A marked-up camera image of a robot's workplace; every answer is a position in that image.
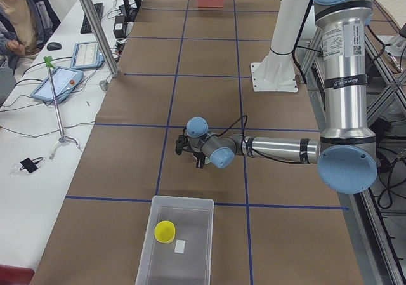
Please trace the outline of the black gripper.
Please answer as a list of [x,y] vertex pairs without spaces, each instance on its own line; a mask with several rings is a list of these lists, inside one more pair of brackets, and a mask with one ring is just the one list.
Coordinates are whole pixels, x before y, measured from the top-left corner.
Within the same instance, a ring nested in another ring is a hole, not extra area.
[[192,155],[196,158],[195,167],[202,169],[205,166],[206,155],[202,152],[202,141],[200,138],[190,138],[190,147],[192,149]]

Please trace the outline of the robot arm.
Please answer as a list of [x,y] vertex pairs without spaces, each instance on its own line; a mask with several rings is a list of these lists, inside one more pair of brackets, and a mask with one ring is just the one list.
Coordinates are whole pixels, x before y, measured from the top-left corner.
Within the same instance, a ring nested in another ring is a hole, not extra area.
[[176,152],[191,153],[202,167],[210,160],[227,167],[237,155],[288,164],[316,164],[330,188],[356,194],[377,178],[376,137],[367,125],[365,27],[372,0],[282,0],[269,54],[251,64],[255,91],[295,92],[292,62],[309,12],[322,37],[326,127],[319,140],[224,137],[209,130],[201,117],[191,118],[176,142]]

